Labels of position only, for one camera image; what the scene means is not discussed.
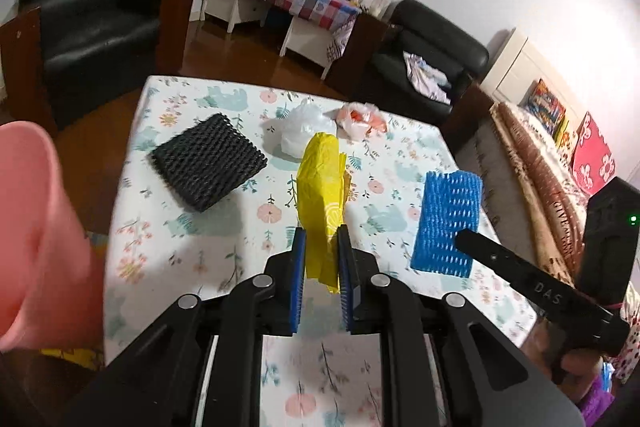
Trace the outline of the right hand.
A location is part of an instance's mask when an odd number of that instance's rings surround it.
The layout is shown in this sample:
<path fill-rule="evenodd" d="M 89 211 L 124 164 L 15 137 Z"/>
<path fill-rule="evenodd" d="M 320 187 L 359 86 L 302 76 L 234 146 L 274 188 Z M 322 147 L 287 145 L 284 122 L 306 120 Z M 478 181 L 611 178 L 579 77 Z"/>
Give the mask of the right hand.
<path fill-rule="evenodd" d="M 545 321 L 538 321 L 522 344 L 522 351 L 544 375 L 551 376 L 551 365 L 546 361 L 550 350 L 550 337 Z M 563 355 L 561 367 L 566 372 L 558 384 L 559 389 L 574 403 L 584 399 L 600 374 L 603 359 L 598 352 L 577 349 Z"/>

